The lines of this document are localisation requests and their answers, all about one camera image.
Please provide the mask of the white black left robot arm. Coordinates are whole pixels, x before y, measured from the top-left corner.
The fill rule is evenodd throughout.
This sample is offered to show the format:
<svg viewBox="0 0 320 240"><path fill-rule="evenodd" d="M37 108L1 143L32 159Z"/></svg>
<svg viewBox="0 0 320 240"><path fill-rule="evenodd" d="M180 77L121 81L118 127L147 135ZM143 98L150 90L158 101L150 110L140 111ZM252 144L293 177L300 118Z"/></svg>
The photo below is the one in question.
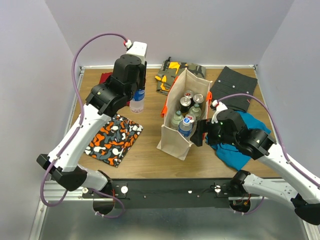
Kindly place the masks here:
<svg viewBox="0 0 320 240"><path fill-rule="evenodd" d="M83 105L83 113L62 141L50 153L40 154L37 163L70 192L85 187L93 189L101 198L107 197L111 191L107 176L78 162L101 127L145 86L145 77L144 57L123 54L115 61L112 75L91 89Z"/></svg>

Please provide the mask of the Pocari Sweat bottle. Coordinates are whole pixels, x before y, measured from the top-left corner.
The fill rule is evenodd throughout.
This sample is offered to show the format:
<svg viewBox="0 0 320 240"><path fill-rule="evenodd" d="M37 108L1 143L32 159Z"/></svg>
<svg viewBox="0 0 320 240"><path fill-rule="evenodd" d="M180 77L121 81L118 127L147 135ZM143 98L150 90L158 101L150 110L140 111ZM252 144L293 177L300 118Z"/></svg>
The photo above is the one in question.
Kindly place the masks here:
<svg viewBox="0 0 320 240"><path fill-rule="evenodd" d="M178 132L185 138L189 137L193 129L191 120L185 117L178 125Z"/></svg>
<svg viewBox="0 0 320 240"><path fill-rule="evenodd" d="M139 114L144 110L145 90L139 89L133 95L129 103L129 108L133 113Z"/></svg>

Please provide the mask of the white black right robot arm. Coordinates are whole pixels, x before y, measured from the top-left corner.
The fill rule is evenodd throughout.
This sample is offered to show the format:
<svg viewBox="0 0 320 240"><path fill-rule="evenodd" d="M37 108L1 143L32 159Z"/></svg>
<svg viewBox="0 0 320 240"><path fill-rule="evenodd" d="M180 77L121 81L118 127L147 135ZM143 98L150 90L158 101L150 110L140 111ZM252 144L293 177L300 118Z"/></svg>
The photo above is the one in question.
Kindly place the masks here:
<svg viewBox="0 0 320 240"><path fill-rule="evenodd" d="M229 144L278 173L284 183L275 183L244 170L232 178L230 191L260 195L290 206L302 220L320 224L320 179L287 155L279 142L262 129L249 129L232 109L217 111L212 119L199 120L190 140L198 147L207 134L210 144Z"/></svg>

